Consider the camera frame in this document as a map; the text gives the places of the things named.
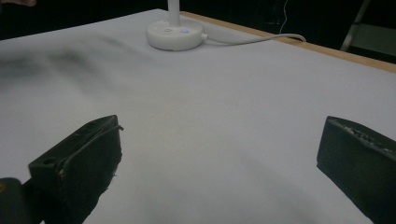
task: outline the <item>white lamp base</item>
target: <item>white lamp base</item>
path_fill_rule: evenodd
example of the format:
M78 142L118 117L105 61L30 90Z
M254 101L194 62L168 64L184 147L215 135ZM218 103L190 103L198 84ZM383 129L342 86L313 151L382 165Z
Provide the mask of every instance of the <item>white lamp base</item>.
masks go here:
M156 49L193 49L204 41L204 26L196 21L181 20L179 27L171 26L169 21L156 21L146 30L146 37Z

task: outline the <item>wooden table edge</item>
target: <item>wooden table edge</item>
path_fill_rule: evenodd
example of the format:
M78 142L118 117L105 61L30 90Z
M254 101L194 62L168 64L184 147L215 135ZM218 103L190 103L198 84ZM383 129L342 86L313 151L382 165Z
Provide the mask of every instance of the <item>wooden table edge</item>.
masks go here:
M190 17L192 19L196 19L199 21L206 21L206 22L210 22L212 24L216 24L219 26L223 26L223 27L227 27L230 29L234 29L237 31L242 31L248 34L252 34L252 35L260 35L260 36L268 36L271 35L269 33L266 33L264 31L259 31L259 30L255 30L252 28L248 28L245 26L241 26L241 25L237 25L237 24L233 24L227 21L219 21L216 19L212 19L212 18L208 18L205 16L201 16L201 15L197 15L197 14L193 14L190 12L186 12L186 11L182 11L180 12L181 15L186 16L186 17ZM283 42L283 43L287 43L287 44L291 44L293 46L298 46L300 48L303 49L310 49L316 52L320 52L323 54L327 54L339 59L343 59L343 60L347 60L353 63L360 63L360 64L364 64L364 65L368 65L371 67L375 67L381 70L385 70L385 71L389 71L391 73L396 73L396 64L393 63L386 63L386 62L382 62L379 60L375 60L375 59L370 59L370 58L366 58L360 55L356 55L356 54L352 54L352 53L348 53L348 52L343 52L341 50L337 50L337 49L329 49L329 48L325 48L322 46L318 46L318 45L314 45L314 44L310 44L310 43L305 43L305 42L301 42L299 40L295 40L295 39L291 39L291 38L286 38L286 37L282 37L282 38L278 38L277 41Z

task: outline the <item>white table surface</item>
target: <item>white table surface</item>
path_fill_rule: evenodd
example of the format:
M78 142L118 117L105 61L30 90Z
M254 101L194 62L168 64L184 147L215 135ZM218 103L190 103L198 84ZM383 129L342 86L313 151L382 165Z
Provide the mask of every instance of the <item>white table surface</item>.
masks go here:
M166 15L1 41L0 176L116 114L122 162L85 223L371 223L316 156L327 116L396 139L396 74L276 41L153 49Z

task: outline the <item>dark background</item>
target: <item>dark background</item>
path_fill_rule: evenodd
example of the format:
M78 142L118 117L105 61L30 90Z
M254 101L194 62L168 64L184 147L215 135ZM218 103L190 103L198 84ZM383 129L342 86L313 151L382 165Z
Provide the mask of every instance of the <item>dark background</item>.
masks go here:
M3 5L0 40L37 34L154 8L166 0L37 0L35 7ZM285 20L286 0L180 0L181 10L277 34ZM363 0L289 0L282 33L304 35L308 42L340 49ZM396 29L396 1L373 0L363 22Z

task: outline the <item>cord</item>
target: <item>cord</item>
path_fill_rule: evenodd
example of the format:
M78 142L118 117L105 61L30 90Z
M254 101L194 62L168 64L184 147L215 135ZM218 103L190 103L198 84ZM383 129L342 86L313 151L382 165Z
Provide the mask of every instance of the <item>cord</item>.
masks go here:
M285 5L283 6L283 15L285 15L285 20L283 21L282 26L280 27L279 34L282 34L283 27L285 26L286 22L288 21L288 15L286 14L286 5L288 4L289 0L286 0Z
M306 39L302 35L295 35L295 34L269 35L269 36L266 36L266 37L256 37L256 38L249 39L249 40L223 40L223 39L218 39L218 38L215 38L215 37L211 37L209 35L206 38L208 40L215 41L215 42L218 42L220 44L245 45L245 44L252 44L252 43L272 40L272 39L279 38L279 37L297 38L297 39L300 39L301 41L306 42Z

